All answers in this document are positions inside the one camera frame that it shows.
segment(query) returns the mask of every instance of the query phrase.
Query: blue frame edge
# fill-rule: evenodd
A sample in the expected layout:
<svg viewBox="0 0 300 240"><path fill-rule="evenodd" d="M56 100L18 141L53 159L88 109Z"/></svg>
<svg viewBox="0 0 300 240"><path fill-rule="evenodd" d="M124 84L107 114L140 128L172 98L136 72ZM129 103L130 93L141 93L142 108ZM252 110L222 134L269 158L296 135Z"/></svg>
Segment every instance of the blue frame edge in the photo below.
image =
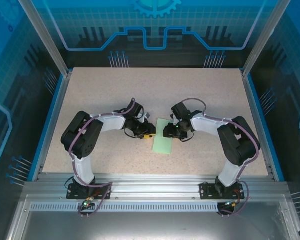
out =
<svg viewBox="0 0 300 240"><path fill-rule="evenodd" d="M31 182L31 179L33 179L33 177L35 175L37 165L39 163L39 156L40 156L41 150L42 150L43 145L44 145L44 141L45 141L45 138L46 138L46 135L47 135L48 127L50 125L52 113L54 112L56 102L57 102L57 98L58 98L58 94L59 94L59 91L60 91L60 88L61 88L61 85L62 85L63 81L64 81L64 76L61 74L60 78L59 78L59 81L58 81L58 84L56 86L54 95L53 95L53 99L52 99L52 102L51 102L51 106L50 106L48 115L47 115L46 120L45 120L45 124L44 124L42 134L41 134L41 137L40 137L40 141L39 141L38 147L37 147L35 155L34 155L33 163L32 163L30 173L29 173L29 176L28 176L28 179L27 179L28 182Z"/></svg>
<svg viewBox="0 0 300 240"><path fill-rule="evenodd" d="M279 159L278 159L278 156L277 156L277 153L276 153L276 150L275 150L275 146L274 146L274 143L272 142L272 139L271 139L271 136L270 136L270 132L269 132L268 125L267 125L267 122L266 122L266 118L265 118L264 113L262 112L262 108L261 108L260 101L259 101L259 98L258 98L258 95L257 95L257 91L256 91L255 85L252 81L252 77L251 77L250 73L248 74L247 79L248 79L249 85L250 85L251 90L252 90L253 98L255 100L256 107L257 107L257 110L258 110L258 113L259 113L259 116L260 116L260 119L261 119L262 127L263 127L264 132L265 132L265 137L268 141L268 145L269 145L270 152L271 152L271 155L272 155L272 158L273 158L273 163L274 163L274 166L275 166L276 173L278 175L279 181L284 182L285 177L284 177L284 174L282 172L282 169L281 169L281 166L280 166L280 163L279 163Z"/></svg>

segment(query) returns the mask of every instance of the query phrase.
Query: blue graphic backdrop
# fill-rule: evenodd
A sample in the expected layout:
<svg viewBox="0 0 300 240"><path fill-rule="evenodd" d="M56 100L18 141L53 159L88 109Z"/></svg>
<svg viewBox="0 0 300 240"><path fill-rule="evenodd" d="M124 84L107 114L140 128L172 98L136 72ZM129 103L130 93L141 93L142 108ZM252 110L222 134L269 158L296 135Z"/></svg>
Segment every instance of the blue graphic backdrop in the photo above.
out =
<svg viewBox="0 0 300 240"><path fill-rule="evenodd" d="M203 66L211 50L238 51L224 67L242 67L258 39L276 0L110 0L34 1L69 67L78 67L84 54L69 52L126 51L130 59L140 51L193 51L199 56L175 54L177 66ZM142 52L155 57L158 53ZM96 59L104 57L94 53ZM132 67L153 67L142 59ZM164 62L157 62L162 67ZM110 67L95 61L92 67Z"/></svg>

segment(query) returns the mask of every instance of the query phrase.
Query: black cable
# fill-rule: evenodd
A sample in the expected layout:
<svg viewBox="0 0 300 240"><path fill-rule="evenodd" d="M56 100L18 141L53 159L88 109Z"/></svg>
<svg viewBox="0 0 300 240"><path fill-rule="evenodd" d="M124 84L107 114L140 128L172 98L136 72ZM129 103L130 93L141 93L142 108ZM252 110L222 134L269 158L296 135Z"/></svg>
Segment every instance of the black cable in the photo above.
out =
<svg viewBox="0 0 300 240"><path fill-rule="evenodd" d="M187 140L184 140L184 141L180 140L180 141L181 141L182 143L186 143L186 142L190 141L191 139L193 139L194 136L195 136L195 133L192 132L192 137L188 138Z"/></svg>
<svg viewBox="0 0 300 240"><path fill-rule="evenodd" d="M136 136L131 136L131 135L129 135L128 133L126 133L126 128L125 128L123 131L124 131L124 134L127 135L129 138L137 139Z"/></svg>
<svg viewBox="0 0 300 240"><path fill-rule="evenodd" d="M69 186L66 187L66 184L67 184L71 179L73 179L73 178L74 178L73 176L70 177L70 178L64 183L64 187L65 187L66 189L69 189Z"/></svg>

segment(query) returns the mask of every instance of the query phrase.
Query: enclosure wall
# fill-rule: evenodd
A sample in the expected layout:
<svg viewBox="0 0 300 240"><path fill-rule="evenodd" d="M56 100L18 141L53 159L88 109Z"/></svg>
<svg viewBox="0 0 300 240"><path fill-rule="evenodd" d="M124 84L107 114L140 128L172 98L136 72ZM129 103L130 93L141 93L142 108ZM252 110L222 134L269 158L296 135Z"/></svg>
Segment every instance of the enclosure wall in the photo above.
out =
<svg viewBox="0 0 300 240"><path fill-rule="evenodd" d="M27 180L59 77L18 1L0 1L0 239Z"/></svg>
<svg viewBox="0 0 300 240"><path fill-rule="evenodd" d="M251 77L284 178L300 192L300 0L290 2Z"/></svg>

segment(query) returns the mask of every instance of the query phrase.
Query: gear graphic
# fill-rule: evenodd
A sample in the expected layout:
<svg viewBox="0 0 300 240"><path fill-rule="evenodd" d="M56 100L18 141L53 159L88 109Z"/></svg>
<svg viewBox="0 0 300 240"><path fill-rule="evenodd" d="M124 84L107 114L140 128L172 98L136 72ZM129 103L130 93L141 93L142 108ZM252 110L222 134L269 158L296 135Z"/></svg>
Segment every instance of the gear graphic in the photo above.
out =
<svg viewBox="0 0 300 240"><path fill-rule="evenodd" d="M4 20L13 26L20 15L18 0L0 0L0 13Z"/></svg>
<svg viewBox="0 0 300 240"><path fill-rule="evenodd" d="M131 0L134 10L140 11L140 14L146 14L149 18L153 16L164 17L165 14L170 14L171 10L176 10L177 5L181 4L181 0Z"/></svg>

